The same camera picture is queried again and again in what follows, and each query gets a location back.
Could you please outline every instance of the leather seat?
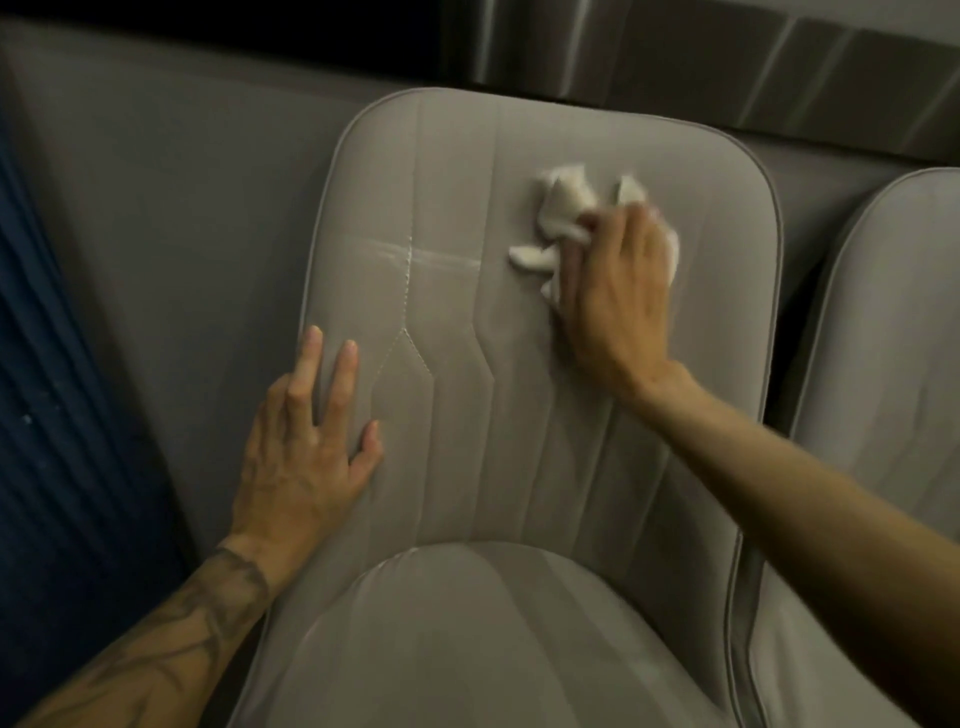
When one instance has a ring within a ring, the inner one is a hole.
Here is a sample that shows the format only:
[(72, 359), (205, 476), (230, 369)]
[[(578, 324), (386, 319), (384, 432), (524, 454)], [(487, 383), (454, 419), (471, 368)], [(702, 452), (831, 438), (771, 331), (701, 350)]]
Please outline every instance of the leather seat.
[[(848, 225), (798, 361), (793, 439), (960, 536), (960, 170), (891, 183)], [(750, 648), (769, 728), (915, 723), (769, 567)]]
[(465, 91), (374, 104), (331, 165), (302, 323), (330, 352), (359, 343), (354, 426), (380, 420), (387, 459), (274, 607), (232, 725), (732, 714), (739, 533), (584, 380), (542, 281), (507, 263), (534, 237), (534, 176), (570, 162), (601, 193), (625, 172), (649, 188), (682, 241), (672, 351), (759, 416), (780, 220), (742, 146), (669, 119)]

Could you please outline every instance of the white tissue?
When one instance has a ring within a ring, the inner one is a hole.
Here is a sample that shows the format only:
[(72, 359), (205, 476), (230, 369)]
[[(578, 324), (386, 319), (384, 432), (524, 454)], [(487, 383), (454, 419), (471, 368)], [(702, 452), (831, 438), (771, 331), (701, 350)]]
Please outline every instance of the white tissue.
[[(587, 181), (587, 170), (583, 164), (568, 164), (548, 170), (537, 179), (544, 186), (543, 202), (537, 213), (537, 228), (544, 238), (554, 240), (574, 240), (589, 245), (590, 233), (577, 225), (577, 218), (584, 212), (597, 209), (600, 201)], [(644, 203), (647, 191), (632, 175), (623, 175), (617, 182), (616, 203)], [(668, 281), (673, 282), (680, 261), (680, 238), (662, 217), (658, 222), (666, 232), (669, 248), (667, 255)], [(535, 273), (550, 273), (550, 280), (543, 284), (540, 292), (556, 308), (560, 306), (560, 248), (557, 244), (541, 248), (536, 245), (513, 246), (508, 257), (517, 268)]]

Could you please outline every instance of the hand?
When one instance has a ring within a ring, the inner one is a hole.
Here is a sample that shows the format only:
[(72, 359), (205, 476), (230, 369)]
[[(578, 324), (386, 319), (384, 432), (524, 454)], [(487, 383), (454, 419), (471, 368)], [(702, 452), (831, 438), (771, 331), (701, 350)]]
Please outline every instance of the hand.
[(588, 213), (589, 249), (565, 241), (561, 318), (577, 360), (614, 395), (648, 417), (657, 395), (690, 380), (667, 357), (667, 244), (659, 215), (629, 205)]
[(377, 422), (364, 428), (352, 461), (347, 455), (358, 366), (352, 341), (340, 349), (323, 421), (314, 426), (313, 387), (323, 347), (323, 334), (310, 327), (294, 372), (267, 390), (244, 451), (233, 525), (222, 543), (254, 561), (274, 595), (346, 519), (383, 459)]

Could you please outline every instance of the finger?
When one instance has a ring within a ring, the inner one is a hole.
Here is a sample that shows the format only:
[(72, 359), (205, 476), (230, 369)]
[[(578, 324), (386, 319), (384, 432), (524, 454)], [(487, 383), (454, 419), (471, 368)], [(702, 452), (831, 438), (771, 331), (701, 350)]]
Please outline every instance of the finger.
[(627, 227), (625, 207), (611, 207), (600, 214), (590, 252), (585, 261), (585, 269), (595, 269), (597, 265), (615, 263), (623, 246), (623, 234)]
[(261, 402), (256, 408), (256, 414), (253, 415), (253, 425), (250, 428), (250, 435), (247, 437), (247, 444), (244, 446), (245, 457), (255, 457), (260, 452), (260, 442), (263, 440), (263, 420), (266, 411), (266, 403)]
[(560, 315), (567, 332), (571, 331), (577, 318), (580, 274), (585, 254), (584, 246), (573, 240), (565, 240), (560, 248)]
[(600, 210), (592, 209), (587, 212), (582, 212), (577, 218), (577, 225), (581, 228), (586, 228), (590, 232), (593, 232), (597, 229), (597, 226), (600, 224), (600, 217), (602, 213)]
[(324, 352), (324, 335), (317, 327), (303, 333), (300, 357), (287, 387), (287, 428), (297, 437), (313, 427), (313, 387)]
[(320, 425), (324, 440), (335, 447), (347, 446), (347, 431), (350, 423), (350, 408), (357, 383), (357, 345), (347, 341), (337, 354), (337, 365), (330, 385), (330, 397), (326, 403), (324, 421)]
[(373, 471), (383, 461), (383, 443), (380, 440), (379, 422), (374, 420), (364, 427), (360, 440), (360, 451), (350, 461), (349, 482), (353, 493), (359, 494), (373, 475)]
[(625, 257), (634, 263), (640, 262), (645, 254), (647, 228), (650, 215), (640, 203), (627, 205), (627, 227), (623, 233), (623, 251)]
[(653, 263), (653, 268), (658, 275), (667, 277), (668, 259), (670, 257), (667, 235), (676, 234), (667, 226), (663, 216), (653, 210), (651, 214), (650, 230), (647, 232), (647, 242), (644, 248), (644, 255)]
[(275, 446), (283, 444), (287, 429), (287, 419), (283, 410), (289, 384), (290, 375), (283, 375), (267, 390), (267, 399), (263, 402), (263, 428), (260, 440), (260, 449), (263, 452), (271, 451)]

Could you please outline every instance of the blue fabric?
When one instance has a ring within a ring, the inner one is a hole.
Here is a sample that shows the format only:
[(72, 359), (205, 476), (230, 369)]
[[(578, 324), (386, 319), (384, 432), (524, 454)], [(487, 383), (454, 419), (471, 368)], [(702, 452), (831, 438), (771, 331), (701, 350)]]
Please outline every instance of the blue fabric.
[(141, 443), (0, 132), (0, 726), (186, 576), (169, 484)]

